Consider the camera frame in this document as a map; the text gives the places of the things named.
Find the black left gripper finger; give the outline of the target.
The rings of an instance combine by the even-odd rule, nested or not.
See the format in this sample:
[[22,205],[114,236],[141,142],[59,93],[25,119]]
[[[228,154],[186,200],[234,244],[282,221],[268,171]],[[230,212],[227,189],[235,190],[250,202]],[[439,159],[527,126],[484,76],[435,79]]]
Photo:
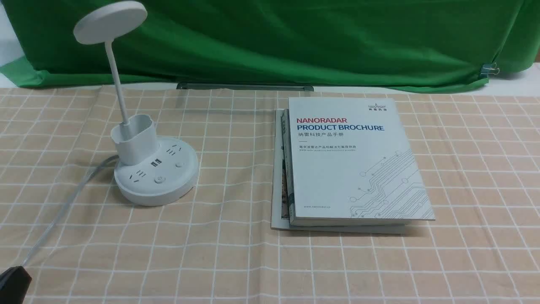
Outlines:
[[32,277],[23,266],[10,267],[0,275],[0,303],[23,304]]

